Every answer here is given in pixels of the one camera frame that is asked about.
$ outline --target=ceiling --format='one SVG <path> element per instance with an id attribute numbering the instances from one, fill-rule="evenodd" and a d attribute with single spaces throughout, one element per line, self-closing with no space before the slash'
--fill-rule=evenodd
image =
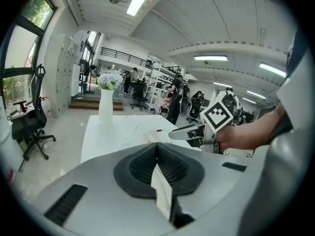
<path id="1" fill-rule="evenodd" d="M 284 78 L 259 68 L 261 62 L 285 70 L 296 23 L 270 0 L 146 0 L 135 17 L 129 3 L 67 0 L 80 28 L 124 37 L 154 47 L 202 82 L 232 85 L 260 107 L 275 104 Z M 195 61 L 195 55 L 227 55 L 227 62 Z M 254 91 L 261 100 L 246 94 Z"/>

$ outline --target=cabinet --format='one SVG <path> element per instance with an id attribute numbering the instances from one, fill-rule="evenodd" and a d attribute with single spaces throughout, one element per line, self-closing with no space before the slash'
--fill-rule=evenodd
<path id="1" fill-rule="evenodd" d="M 72 68 L 77 60 L 78 46 L 65 34 L 51 36 L 45 59 L 46 75 L 43 80 L 43 96 L 51 101 L 54 118 L 63 114 L 71 102 Z"/>

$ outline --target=tree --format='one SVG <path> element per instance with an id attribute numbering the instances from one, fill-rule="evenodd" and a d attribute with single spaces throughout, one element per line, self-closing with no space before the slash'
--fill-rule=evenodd
<path id="1" fill-rule="evenodd" d="M 36 24 L 38 27 L 42 27 L 45 23 L 47 14 L 50 11 L 51 8 L 45 0 L 30 0 L 22 10 L 21 15 Z"/>

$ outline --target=wooden step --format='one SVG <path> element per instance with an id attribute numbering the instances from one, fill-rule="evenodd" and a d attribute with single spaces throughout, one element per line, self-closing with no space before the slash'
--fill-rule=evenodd
<path id="1" fill-rule="evenodd" d="M 74 98 L 74 102 L 82 102 L 82 103 L 99 103 L 100 98 L 91 98 L 91 97 L 83 97 L 82 99 Z M 113 105 L 123 105 L 123 101 L 121 100 L 113 100 Z"/>
<path id="2" fill-rule="evenodd" d="M 98 110 L 99 104 L 97 103 L 84 103 L 84 102 L 71 102 L 68 106 L 72 109 L 91 109 L 91 110 Z M 113 104 L 114 111 L 123 111 L 124 107 L 122 105 L 115 105 Z"/>

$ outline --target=flower bouquet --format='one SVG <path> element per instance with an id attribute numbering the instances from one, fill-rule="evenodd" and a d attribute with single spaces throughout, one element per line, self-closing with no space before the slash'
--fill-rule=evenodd
<path id="1" fill-rule="evenodd" d="M 113 126 L 113 92 L 121 82 L 123 82 L 122 76 L 114 73 L 103 73 L 97 80 L 101 91 L 98 116 L 103 127 Z"/>

